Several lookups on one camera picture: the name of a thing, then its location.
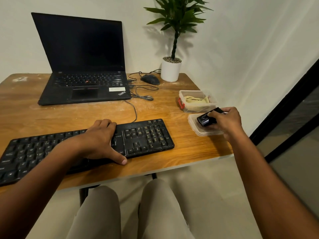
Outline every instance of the black keyboard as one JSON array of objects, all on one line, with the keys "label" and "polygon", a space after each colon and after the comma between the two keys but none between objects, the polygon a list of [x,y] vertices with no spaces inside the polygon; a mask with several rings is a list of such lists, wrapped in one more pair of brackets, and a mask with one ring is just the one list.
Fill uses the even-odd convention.
[{"label": "black keyboard", "polygon": [[121,72],[100,73],[100,74],[62,74],[54,80],[57,86],[92,86],[106,85],[109,87],[121,87],[127,83],[123,80]]},{"label": "black keyboard", "polygon": [[[0,159],[0,186],[12,184],[40,163],[60,142],[85,133],[86,129],[18,138],[10,141]],[[174,148],[162,119],[118,124],[111,147],[126,158],[161,152]],[[113,162],[110,159],[80,159],[67,174],[89,170]]]}]

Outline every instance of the black mouse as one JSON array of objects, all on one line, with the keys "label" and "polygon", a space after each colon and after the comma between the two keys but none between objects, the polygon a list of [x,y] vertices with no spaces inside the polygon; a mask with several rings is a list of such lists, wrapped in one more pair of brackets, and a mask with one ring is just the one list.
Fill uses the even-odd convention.
[{"label": "black mouse", "polygon": [[144,75],[141,77],[141,81],[144,81],[146,83],[152,84],[152,85],[159,85],[160,81],[155,75]]}]

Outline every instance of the trackpad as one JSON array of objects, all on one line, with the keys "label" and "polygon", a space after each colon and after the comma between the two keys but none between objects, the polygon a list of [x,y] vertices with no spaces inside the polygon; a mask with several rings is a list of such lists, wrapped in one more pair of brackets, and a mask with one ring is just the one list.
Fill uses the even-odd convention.
[{"label": "trackpad", "polygon": [[74,89],[72,92],[72,100],[83,100],[98,98],[98,88],[91,89]]}]

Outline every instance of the beige pants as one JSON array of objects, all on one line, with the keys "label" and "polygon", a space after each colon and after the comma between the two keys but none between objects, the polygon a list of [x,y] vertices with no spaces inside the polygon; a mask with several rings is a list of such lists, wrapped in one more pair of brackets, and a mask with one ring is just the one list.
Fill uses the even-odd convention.
[{"label": "beige pants", "polygon": [[[79,209],[67,239],[120,239],[121,213],[117,194],[107,186],[94,188]],[[161,179],[149,182],[142,194],[138,239],[194,239],[173,191]]]}]

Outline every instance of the laptop screen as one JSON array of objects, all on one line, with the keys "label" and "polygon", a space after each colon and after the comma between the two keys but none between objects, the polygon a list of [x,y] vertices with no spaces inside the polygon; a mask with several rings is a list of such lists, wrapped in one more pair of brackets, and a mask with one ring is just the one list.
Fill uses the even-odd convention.
[{"label": "laptop screen", "polygon": [[52,71],[125,71],[122,22],[31,14]]}]

